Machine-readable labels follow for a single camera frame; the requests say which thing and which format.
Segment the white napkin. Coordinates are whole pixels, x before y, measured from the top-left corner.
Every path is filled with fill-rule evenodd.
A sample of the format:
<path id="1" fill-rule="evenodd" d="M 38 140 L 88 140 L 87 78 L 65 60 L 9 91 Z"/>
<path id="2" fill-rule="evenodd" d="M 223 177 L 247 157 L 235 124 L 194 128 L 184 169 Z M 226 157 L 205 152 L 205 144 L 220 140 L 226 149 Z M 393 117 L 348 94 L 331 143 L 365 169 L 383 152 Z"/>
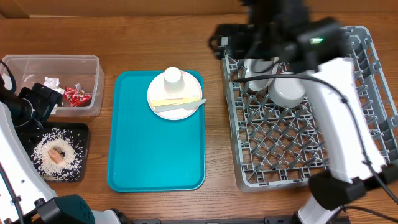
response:
<path id="1" fill-rule="evenodd" d="M 54 91 L 56 91 L 56 92 L 59 92 L 62 95 L 61 100 L 63 99 L 63 94 L 64 94 L 65 90 L 60 87 L 59 78 L 45 77 L 45 81 L 44 81 L 43 85 L 48 87 L 48 88 L 50 88 L 50 89 L 52 89 L 52 90 L 54 90 Z M 57 103 L 55 105 L 54 109 L 52 110 L 51 115 L 56 115 L 57 114 L 57 108 L 61 107 L 61 106 L 63 106 L 62 102 Z"/>

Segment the red sauce packet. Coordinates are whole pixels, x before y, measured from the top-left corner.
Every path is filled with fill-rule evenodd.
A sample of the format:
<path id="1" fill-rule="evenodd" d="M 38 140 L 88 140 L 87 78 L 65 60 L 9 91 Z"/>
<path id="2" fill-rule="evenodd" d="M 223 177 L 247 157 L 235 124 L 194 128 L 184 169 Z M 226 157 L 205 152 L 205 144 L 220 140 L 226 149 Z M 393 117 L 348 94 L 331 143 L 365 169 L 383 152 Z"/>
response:
<path id="1" fill-rule="evenodd" d="M 68 101 L 70 107 L 77 107 L 89 102 L 92 99 L 92 94 L 66 86 L 63 97 Z"/>

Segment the orange food cube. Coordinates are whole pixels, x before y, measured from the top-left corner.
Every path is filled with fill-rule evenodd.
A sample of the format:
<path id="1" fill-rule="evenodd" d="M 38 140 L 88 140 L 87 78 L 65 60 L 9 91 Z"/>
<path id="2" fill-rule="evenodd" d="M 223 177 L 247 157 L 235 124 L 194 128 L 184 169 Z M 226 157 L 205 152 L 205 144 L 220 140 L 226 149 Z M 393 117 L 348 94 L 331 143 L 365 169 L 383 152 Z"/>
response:
<path id="1" fill-rule="evenodd" d="M 60 164 L 63 162 L 63 156 L 55 149 L 49 149 L 47 154 L 56 164 Z"/>

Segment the white paper cup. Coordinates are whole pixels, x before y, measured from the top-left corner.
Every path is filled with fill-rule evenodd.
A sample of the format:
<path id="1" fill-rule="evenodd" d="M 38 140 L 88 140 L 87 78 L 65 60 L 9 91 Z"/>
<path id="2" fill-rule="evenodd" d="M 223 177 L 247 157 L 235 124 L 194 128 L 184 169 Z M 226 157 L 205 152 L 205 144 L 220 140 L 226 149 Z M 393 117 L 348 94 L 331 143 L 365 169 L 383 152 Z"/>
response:
<path id="1" fill-rule="evenodd" d="M 182 71 L 177 67 L 169 67 L 164 71 L 164 90 L 170 95 L 183 91 L 185 82 Z"/>

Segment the white small bowl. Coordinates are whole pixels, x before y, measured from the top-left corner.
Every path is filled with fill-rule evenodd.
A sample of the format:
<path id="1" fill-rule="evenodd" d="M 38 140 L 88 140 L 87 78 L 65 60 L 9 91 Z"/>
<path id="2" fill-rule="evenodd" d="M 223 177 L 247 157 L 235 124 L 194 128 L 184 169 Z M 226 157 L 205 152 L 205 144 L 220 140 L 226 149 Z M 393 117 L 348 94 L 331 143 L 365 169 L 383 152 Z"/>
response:
<path id="1" fill-rule="evenodd" d="M 276 105 L 284 108 L 294 108 L 303 101 L 305 89 L 299 79 L 275 78 L 268 86 L 268 94 Z"/>

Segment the white rice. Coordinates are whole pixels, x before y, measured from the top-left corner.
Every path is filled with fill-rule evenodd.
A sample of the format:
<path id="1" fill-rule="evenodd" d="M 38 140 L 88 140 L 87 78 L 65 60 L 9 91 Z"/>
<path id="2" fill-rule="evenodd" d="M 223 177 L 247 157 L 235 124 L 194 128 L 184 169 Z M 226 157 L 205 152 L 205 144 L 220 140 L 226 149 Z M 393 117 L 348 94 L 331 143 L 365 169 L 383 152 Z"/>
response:
<path id="1" fill-rule="evenodd" d="M 81 141 L 74 140 L 71 130 L 51 128 L 34 147 L 31 159 L 39 175 L 47 181 L 76 182 L 82 177 L 83 148 Z M 49 149 L 57 150 L 63 162 L 54 163 L 47 154 Z"/>

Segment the silver foil wrapper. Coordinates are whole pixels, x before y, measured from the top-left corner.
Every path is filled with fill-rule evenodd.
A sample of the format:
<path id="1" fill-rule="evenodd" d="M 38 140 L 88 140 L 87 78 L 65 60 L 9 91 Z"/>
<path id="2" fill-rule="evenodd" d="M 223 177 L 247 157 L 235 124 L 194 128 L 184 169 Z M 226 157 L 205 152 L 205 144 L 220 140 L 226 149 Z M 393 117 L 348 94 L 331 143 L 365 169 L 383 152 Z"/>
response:
<path id="1" fill-rule="evenodd" d="M 76 89 L 79 93 L 84 93 L 84 91 L 83 91 L 83 89 L 82 89 L 82 87 L 81 87 L 81 85 L 80 85 L 79 83 L 77 83 L 77 84 L 75 85 L 75 89 Z"/>

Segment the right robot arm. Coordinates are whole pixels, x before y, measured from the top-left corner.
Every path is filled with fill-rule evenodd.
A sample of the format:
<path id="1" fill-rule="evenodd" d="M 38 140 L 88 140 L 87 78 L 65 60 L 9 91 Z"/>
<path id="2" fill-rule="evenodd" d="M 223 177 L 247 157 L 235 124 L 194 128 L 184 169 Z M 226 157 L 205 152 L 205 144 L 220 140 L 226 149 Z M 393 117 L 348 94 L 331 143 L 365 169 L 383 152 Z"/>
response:
<path id="1" fill-rule="evenodd" d="M 310 18 L 303 1 L 244 1 L 246 24 L 219 24 L 208 39 L 218 59 L 278 58 L 288 63 L 290 78 L 301 81 L 317 116 L 328 149 L 329 168 L 311 176 L 311 197 L 290 223 L 343 223 L 342 211 L 370 190 L 397 180 L 397 166 L 387 164 L 376 147 L 353 76 L 340 23 Z"/>

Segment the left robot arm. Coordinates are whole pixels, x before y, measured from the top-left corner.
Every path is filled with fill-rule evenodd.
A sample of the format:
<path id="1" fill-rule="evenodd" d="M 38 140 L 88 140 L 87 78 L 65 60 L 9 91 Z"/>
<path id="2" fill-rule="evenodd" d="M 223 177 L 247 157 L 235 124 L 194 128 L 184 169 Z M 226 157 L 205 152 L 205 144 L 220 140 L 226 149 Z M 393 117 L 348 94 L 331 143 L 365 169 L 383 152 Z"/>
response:
<path id="1" fill-rule="evenodd" d="M 3 223 L 131 223 L 119 210 L 92 210 L 79 195 L 59 197 L 41 178 L 27 155 L 12 116 L 27 121 L 33 106 L 1 80 L 1 221 Z"/>

